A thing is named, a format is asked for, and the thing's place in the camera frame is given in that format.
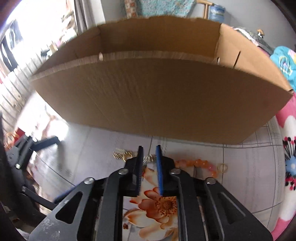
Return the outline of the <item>gold chain clasp jewelry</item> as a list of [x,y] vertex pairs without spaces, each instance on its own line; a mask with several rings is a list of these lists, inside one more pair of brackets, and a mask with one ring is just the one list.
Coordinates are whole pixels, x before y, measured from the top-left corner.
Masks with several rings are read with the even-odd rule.
[[[126,161],[126,160],[131,159],[136,156],[137,156],[137,152],[133,152],[133,151],[125,150],[125,149],[116,149],[116,151],[113,152],[113,157],[117,160]],[[156,160],[156,155],[149,154],[149,155],[143,157],[143,164],[152,163],[155,160]]]

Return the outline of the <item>pink floral blanket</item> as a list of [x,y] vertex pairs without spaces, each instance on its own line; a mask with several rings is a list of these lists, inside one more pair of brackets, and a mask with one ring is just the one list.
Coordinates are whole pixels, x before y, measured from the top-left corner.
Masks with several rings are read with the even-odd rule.
[[295,95],[276,114],[285,154],[284,198],[271,232],[274,240],[295,240]]

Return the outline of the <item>brown cardboard box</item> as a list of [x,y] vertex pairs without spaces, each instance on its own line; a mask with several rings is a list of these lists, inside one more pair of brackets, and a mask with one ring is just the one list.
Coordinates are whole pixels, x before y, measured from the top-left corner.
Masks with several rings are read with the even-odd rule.
[[55,52],[31,83],[66,121],[231,145],[293,95],[267,54],[232,27],[176,16],[93,27]]

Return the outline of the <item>grey curtain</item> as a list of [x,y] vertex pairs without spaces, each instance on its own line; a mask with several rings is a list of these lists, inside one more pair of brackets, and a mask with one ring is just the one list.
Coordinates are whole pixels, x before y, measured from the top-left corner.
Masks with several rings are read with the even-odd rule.
[[79,35],[96,25],[105,23],[100,0],[74,0],[74,13]]

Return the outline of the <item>turquoise floral quilt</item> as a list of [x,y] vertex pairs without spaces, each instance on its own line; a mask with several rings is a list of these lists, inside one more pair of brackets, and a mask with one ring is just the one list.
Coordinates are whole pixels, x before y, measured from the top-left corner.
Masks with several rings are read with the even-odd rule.
[[278,66],[284,77],[287,79],[293,90],[296,80],[296,53],[285,46],[278,46],[270,56],[273,63]]

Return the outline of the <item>patterned tall vase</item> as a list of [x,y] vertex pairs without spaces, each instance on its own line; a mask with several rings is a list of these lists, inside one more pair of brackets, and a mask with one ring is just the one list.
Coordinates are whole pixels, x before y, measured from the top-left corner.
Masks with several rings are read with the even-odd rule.
[[136,18],[138,16],[136,0],[124,0],[124,3],[127,18]]

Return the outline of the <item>blue water jug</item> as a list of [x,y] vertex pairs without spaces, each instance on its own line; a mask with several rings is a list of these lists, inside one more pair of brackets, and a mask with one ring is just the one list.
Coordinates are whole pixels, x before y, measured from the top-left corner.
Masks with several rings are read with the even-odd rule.
[[223,23],[225,18],[225,8],[221,5],[214,4],[209,8],[208,19],[214,22]]

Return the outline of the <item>teal floral hanging cloth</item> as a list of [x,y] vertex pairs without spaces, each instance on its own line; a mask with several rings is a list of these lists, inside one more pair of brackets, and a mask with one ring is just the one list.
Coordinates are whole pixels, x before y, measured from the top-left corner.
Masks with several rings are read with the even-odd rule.
[[195,0],[140,0],[137,3],[137,13],[149,16],[179,16],[186,17],[196,5]]

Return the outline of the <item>wooden chair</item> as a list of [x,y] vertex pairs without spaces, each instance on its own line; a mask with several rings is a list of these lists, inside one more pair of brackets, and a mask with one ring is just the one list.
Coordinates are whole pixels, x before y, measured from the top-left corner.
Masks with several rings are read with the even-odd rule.
[[204,6],[203,19],[208,20],[209,8],[215,4],[207,0],[196,0],[196,2],[197,4],[202,4]]

